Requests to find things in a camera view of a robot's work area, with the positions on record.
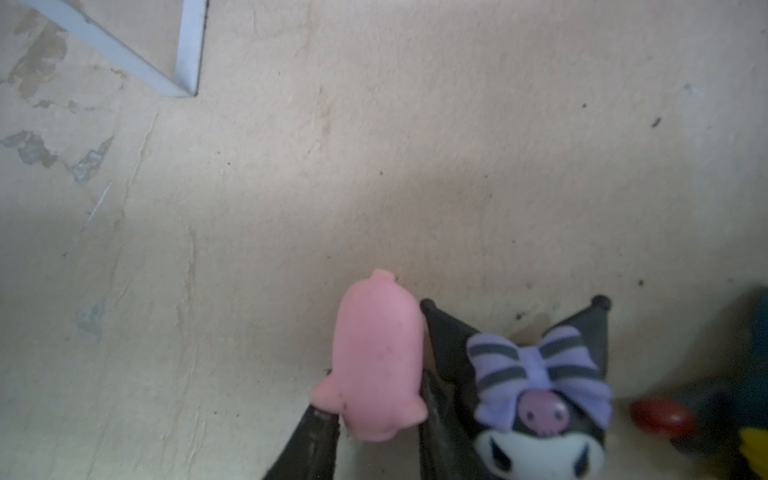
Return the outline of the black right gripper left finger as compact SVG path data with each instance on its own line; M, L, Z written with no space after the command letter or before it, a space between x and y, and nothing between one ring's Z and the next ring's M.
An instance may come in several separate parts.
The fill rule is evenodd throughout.
M333 480L339 435L339 415L309 405L263 480Z

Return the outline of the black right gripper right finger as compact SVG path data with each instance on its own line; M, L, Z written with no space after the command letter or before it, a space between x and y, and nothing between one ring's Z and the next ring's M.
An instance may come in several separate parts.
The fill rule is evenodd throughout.
M419 430L422 479L479 479L480 463L438 378L425 371L421 394L428 417Z

